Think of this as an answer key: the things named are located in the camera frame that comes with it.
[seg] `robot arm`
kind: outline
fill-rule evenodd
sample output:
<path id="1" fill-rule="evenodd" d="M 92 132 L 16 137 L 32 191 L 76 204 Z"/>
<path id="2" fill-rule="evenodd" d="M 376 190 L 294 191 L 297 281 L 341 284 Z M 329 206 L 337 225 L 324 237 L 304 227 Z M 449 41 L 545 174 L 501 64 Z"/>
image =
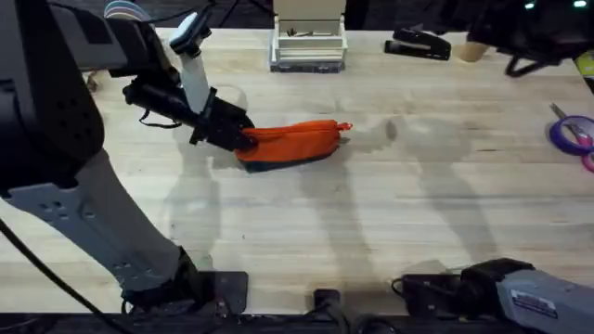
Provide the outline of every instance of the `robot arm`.
<path id="1" fill-rule="evenodd" d="M 212 273 L 198 273 L 119 182 L 81 70 L 135 76 L 124 89 L 126 101 L 193 127 L 193 143 L 205 140 L 228 150 L 253 145 L 240 132 L 252 126 L 245 110 L 218 99 L 214 89 L 193 109 L 147 23 L 105 20 L 40 0 L 2 1 L 0 12 L 0 32 L 9 45 L 0 62 L 2 198 L 97 260 L 136 306 L 210 301 Z M 206 31 L 205 23 L 189 25 L 191 32 Z M 195 41 L 195 34 L 187 35 L 188 45 Z"/>

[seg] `wooden table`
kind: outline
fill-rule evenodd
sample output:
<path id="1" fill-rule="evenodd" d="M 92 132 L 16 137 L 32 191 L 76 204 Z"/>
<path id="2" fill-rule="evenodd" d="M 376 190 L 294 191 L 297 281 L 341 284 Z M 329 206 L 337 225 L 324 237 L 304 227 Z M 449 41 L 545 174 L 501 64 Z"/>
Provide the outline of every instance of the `wooden table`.
<path id="1" fill-rule="evenodd" d="M 545 137 L 550 102 L 594 116 L 574 65 L 513 80 L 508 57 L 493 51 L 476 64 L 383 55 L 390 36 L 349 32 L 338 75 L 269 73 L 267 31 L 214 31 L 204 43 L 211 85 L 258 126 L 352 122 L 350 142 L 325 161 L 245 173 L 232 154 L 191 146 L 188 128 L 139 124 L 142 110 L 121 94 L 129 79 L 108 76 L 96 93 L 105 148 L 151 221 L 200 267 L 250 274 L 250 312 L 301 312 L 316 288 L 399 312 L 393 277 L 502 256 L 594 286 L 594 177 Z M 458 52 L 464 36 L 447 39 Z M 43 260 L 101 309 L 119 310 L 107 271 L 1 205 Z M 3 238 L 0 296 L 4 312 L 83 310 Z"/>

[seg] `zipper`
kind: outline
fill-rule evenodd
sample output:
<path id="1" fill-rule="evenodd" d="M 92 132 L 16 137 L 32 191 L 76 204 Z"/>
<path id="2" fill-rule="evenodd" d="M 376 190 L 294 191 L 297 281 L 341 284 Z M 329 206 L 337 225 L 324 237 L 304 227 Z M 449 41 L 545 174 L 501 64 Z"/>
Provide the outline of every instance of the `zipper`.
<path id="1" fill-rule="evenodd" d="M 270 128 L 270 129 L 244 129 L 245 132 L 249 133 L 250 130 L 257 131 L 259 135 L 284 135 L 284 134 L 299 134 L 299 133 L 308 133 L 312 131 L 330 131 L 330 130 L 338 130 L 338 131 L 346 131 L 351 130 L 353 125 L 349 122 L 342 122 L 333 124 L 329 126 L 329 124 L 325 125 L 318 125 L 312 126 L 308 124 L 299 124 L 288 126 L 285 128 Z"/>

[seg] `tape roll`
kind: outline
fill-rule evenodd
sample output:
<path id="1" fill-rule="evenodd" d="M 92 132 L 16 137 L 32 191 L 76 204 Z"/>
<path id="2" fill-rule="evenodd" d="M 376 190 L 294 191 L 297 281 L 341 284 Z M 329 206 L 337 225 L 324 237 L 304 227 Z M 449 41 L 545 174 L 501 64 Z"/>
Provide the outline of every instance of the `tape roll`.
<path id="1" fill-rule="evenodd" d="M 567 132 L 563 131 L 565 125 L 576 125 L 594 138 L 594 120 L 586 116 L 568 116 L 555 122 L 549 129 L 550 141 L 562 152 L 581 157 L 594 153 L 594 146 L 576 143 L 571 133 L 569 135 L 572 138 L 568 138 Z"/>

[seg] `black cable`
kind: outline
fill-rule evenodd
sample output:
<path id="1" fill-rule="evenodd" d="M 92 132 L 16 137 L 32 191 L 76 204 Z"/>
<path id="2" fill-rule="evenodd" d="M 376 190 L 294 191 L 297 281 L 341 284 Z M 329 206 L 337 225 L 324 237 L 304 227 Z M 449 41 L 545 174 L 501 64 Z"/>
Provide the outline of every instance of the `black cable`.
<path id="1" fill-rule="evenodd" d="M 221 19 L 221 23 L 219 23 L 219 28 L 223 28 L 226 21 L 231 17 L 231 14 L 233 14 L 233 11 L 235 10 L 235 7 L 238 6 L 238 4 L 239 4 L 239 0 L 235 0 L 233 5 L 231 5 L 231 8 L 225 13 L 225 16 L 223 17 L 223 19 Z"/>
<path id="2" fill-rule="evenodd" d="M 75 289 L 73 289 L 68 283 L 64 282 L 56 273 L 54 273 L 43 261 L 41 261 L 35 253 L 33 253 L 27 245 L 25 245 L 19 237 L 6 225 L 6 223 L 0 218 L 0 232 L 10 241 L 10 243 L 20 251 L 20 253 L 31 262 L 42 274 L 44 274 L 49 280 L 54 282 L 60 289 L 68 293 L 74 300 L 79 302 L 82 306 L 86 307 L 93 315 L 99 318 L 105 325 L 110 328 L 122 333 L 122 334 L 133 334 L 130 330 L 123 328 L 115 321 L 107 317 L 101 310 L 99 310 L 93 303 L 88 301 Z"/>
<path id="3" fill-rule="evenodd" d="M 334 322 L 341 334 L 349 334 L 351 333 L 351 328 L 346 315 L 342 312 L 340 307 L 332 307 L 332 303 L 330 302 L 322 302 L 313 310 L 307 312 L 304 315 L 297 315 L 295 317 L 290 317 L 287 319 L 282 319 L 280 325 L 282 326 L 298 326 L 303 322 L 312 323 L 316 320 L 316 315 L 326 315 L 330 321 Z"/>
<path id="4" fill-rule="evenodd" d="M 59 8 L 68 9 L 69 11 L 75 11 L 75 12 L 80 12 L 81 11 L 80 8 L 77 8 L 75 6 L 64 5 L 64 4 L 55 3 L 55 2 L 47 2 L 47 4 L 50 5 L 50 6 L 56 6 L 56 7 L 59 7 Z"/>
<path id="5" fill-rule="evenodd" d="M 402 291 L 400 291 L 399 289 L 396 288 L 396 284 L 401 283 L 402 282 L 402 278 L 396 278 L 395 280 L 392 281 L 392 284 L 390 284 L 390 288 L 392 288 L 392 291 L 399 296 L 400 298 L 404 299 L 405 296 L 402 294 Z"/>
<path id="6" fill-rule="evenodd" d="M 314 308 L 302 315 L 290 315 L 290 316 L 257 315 L 256 318 L 274 317 L 274 318 L 276 318 L 276 321 L 278 321 L 278 325 L 289 325 L 289 324 L 298 325 L 305 321 L 307 321 L 307 322 L 311 321 L 312 317 L 314 315 L 327 315 L 330 319 L 333 319 L 333 316 L 327 310 L 329 307 L 330 307 L 330 303 L 323 302 L 316 308 Z"/>
<path id="7" fill-rule="evenodd" d="M 145 109 L 145 113 L 142 115 L 142 117 L 140 117 L 140 119 L 138 121 L 143 125 L 150 126 L 150 127 L 158 127 L 161 129 L 175 129 L 175 128 L 182 126 L 182 123 L 177 122 L 177 121 L 174 121 L 171 124 L 159 124 L 159 123 L 145 122 L 145 119 L 149 116 L 149 114 L 150 114 L 150 110 Z"/>
<path id="8" fill-rule="evenodd" d="M 0 328 L 0 332 L 5 332 L 5 331 L 9 331 L 15 328 L 23 328 L 27 325 L 36 323 L 37 321 L 39 321 L 39 318 L 33 318 L 33 319 L 29 319 L 29 320 L 25 320 L 22 322 L 19 322 L 18 324 L 13 324 L 13 325 L 8 325 L 8 326 L 4 326 Z"/>
<path id="9" fill-rule="evenodd" d="M 214 5 L 216 5 L 216 1 L 215 0 L 208 0 L 208 2 L 209 2 L 209 4 L 207 6 L 214 6 Z M 162 18 L 156 18 L 156 19 L 149 19 L 149 20 L 146 20 L 146 21 L 143 21 L 143 22 L 149 23 L 149 24 L 164 22 L 164 21 L 167 21 L 167 20 L 170 20 L 170 19 L 176 19 L 176 18 L 179 18 L 181 16 L 187 15 L 187 14 L 189 14 L 189 13 L 191 13 L 193 11 L 196 11 L 196 10 L 198 10 L 200 8 L 203 8 L 203 7 L 204 7 L 204 4 L 200 4 L 200 5 L 197 5 L 197 6 L 192 6 L 192 7 L 188 8 L 188 9 L 184 9 L 184 10 L 182 10 L 180 12 L 177 12 L 175 14 L 172 14 L 170 16 L 166 16 L 166 17 L 162 17 Z"/>
<path id="10" fill-rule="evenodd" d="M 378 316 L 370 316 L 363 319 L 355 330 L 355 334 L 366 334 L 372 326 L 380 325 L 382 327 L 390 329 L 392 334 L 402 334 L 400 329 L 396 328 L 390 321 Z"/>
<path id="11" fill-rule="evenodd" d="M 425 12 L 426 12 L 427 10 L 429 10 L 429 7 L 431 7 L 431 6 L 433 5 L 433 3 L 434 3 L 434 2 L 435 2 L 435 0 L 431 0 L 431 1 L 430 1 L 430 2 L 429 2 L 429 3 L 428 3 L 426 6 L 425 6 L 425 8 L 423 8 L 423 10 L 421 10 L 421 12 L 420 12 L 420 13 L 421 13 L 421 14 L 425 14 Z"/>
<path id="12" fill-rule="evenodd" d="M 248 0 L 250 3 L 252 3 L 252 5 L 258 7 L 260 10 L 262 10 L 264 13 L 268 14 L 271 18 L 275 17 L 275 12 L 268 8 L 267 6 L 264 6 L 262 4 L 260 4 L 257 0 Z"/>
<path id="13" fill-rule="evenodd" d="M 126 304 L 128 302 L 126 300 L 122 301 L 122 304 L 120 305 L 120 313 L 123 315 L 128 315 L 128 311 L 126 310 Z"/>

